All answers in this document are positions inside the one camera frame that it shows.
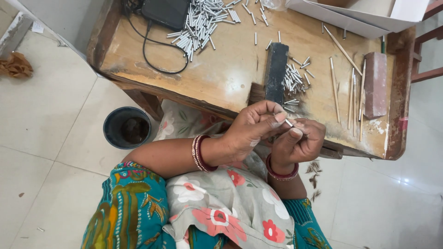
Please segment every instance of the table leg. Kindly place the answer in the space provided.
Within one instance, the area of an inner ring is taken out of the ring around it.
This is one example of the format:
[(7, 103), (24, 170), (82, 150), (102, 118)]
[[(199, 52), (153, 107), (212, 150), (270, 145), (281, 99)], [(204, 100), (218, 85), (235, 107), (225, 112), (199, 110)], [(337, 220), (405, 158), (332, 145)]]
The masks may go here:
[(156, 121), (161, 121), (163, 118), (163, 110), (161, 103), (157, 96), (144, 93), (136, 89), (123, 90), (131, 99), (143, 108)]

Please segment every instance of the black sharpening stone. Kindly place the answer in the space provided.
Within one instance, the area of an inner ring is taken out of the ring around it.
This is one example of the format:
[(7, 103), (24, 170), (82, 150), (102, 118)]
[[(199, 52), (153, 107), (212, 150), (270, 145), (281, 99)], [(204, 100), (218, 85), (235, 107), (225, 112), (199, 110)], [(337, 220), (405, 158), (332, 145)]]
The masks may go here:
[(265, 99), (283, 104), (284, 76), (288, 62), (289, 46), (282, 43), (271, 43), (269, 46), (266, 71), (264, 76)]

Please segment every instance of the hand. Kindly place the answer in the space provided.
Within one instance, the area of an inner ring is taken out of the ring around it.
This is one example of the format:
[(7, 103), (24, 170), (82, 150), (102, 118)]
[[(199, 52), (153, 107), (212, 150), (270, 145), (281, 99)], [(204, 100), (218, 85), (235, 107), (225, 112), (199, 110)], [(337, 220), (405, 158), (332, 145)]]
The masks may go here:
[(282, 134), (272, 147), (271, 167), (280, 175), (294, 170), (294, 163), (316, 159), (323, 146), (326, 127), (314, 120), (298, 118), (291, 121), (294, 128)]
[(289, 129), (287, 115), (279, 104), (268, 100), (243, 108), (221, 137), (222, 148), (233, 162), (244, 160), (261, 139)]

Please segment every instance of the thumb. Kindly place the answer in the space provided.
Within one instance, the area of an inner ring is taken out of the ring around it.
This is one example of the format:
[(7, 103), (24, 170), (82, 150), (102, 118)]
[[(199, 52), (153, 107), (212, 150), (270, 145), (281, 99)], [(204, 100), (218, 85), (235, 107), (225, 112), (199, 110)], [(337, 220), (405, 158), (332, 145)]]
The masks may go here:
[(272, 117), (265, 119), (264, 121), (261, 121), (260, 123), (254, 124), (253, 132), (256, 136), (262, 137), (266, 133), (280, 127), (284, 123), (287, 115), (287, 112), (280, 112)]
[(288, 132), (283, 133), (279, 137), (279, 147), (293, 148), (298, 141), (303, 137), (303, 132), (297, 128), (291, 128)]

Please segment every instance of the black cable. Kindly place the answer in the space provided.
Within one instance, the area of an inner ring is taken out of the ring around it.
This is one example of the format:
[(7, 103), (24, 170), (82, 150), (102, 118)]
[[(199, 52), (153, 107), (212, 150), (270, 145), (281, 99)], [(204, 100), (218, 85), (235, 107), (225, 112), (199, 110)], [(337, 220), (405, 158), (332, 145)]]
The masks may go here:
[[(164, 74), (178, 74), (178, 73), (181, 73), (183, 70), (185, 70), (186, 67), (188, 66), (188, 62), (189, 62), (189, 57), (188, 57), (188, 54), (186, 53), (186, 51), (185, 51), (184, 49), (180, 48), (179, 46), (176, 46), (176, 45), (172, 45), (172, 44), (163, 43), (163, 42), (159, 42), (159, 41), (155, 41), (155, 40), (149, 39), (149, 38), (148, 38), (148, 33), (149, 33), (149, 30), (151, 29), (151, 26), (152, 26), (152, 24), (153, 24), (152, 20), (149, 20), (149, 22), (148, 22), (148, 27), (147, 27), (147, 29), (146, 29), (146, 35), (142, 35), (140, 32), (138, 32), (138, 30), (136, 29), (136, 27), (134, 27), (134, 25), (132, 24), (131, 19), (129, 18), (128, 10), (126, 9), (126, 7), (128, 7), (131, 11), (134, 11), (136, 8), (140, 7), (140, 4), (137, 4), (137, 5), (136, 5), (136, 4), (135, 4), (134, 2), (132, 2), (131, 0), (127, 0), (127, 1), (131, 3), (131, 6), (129, 6), (128, 4), (124, 4), (124, 6), (123, 6), (123, 8), (124, 8), (124, 12), (125, 12), (126, 18), (128, 19), (129, 24), (131, 25), (131, 27), (134, 29), (135, 32), (137, 32), (138, 35), (140, 35), (140, 36), (143, 37), (143, 39), (144, 39), (144, 41), (143, 41), (143, 57), (144, 57), (144, 60), (146, 61), (146, 63), (147, 63), (150, 67), (152, 67), (153, 69), (155, 69), (155, 70), (157, 70), (157, 71), (159, 71), (159, 72), (161, 72), (161, 73), (164, 73)], [(158, 43), (158, 44), (161, 44), (161, 45), (171, 46), (171, 47), (173, 47), (173, 48), (180, 49), (180, 50), (186, 55), (186, 56), (185, 56), (185, 57), (186, 57), (186, 64), (185, 64), (185, 66), (184, 66), (180, 71), (177, 71), (177, 72), (163, 71), (163, 70), (161, 70), (161, 69), (159, 69), (159, 68), (153, 66), (151, 63), (149, 63), (148, 59), (146, 58), (145, 51), (144, 51), (145, 46), (146, 46), (146, 40), (151, 41), (151, 42), (154, 42), (154, 43)]]

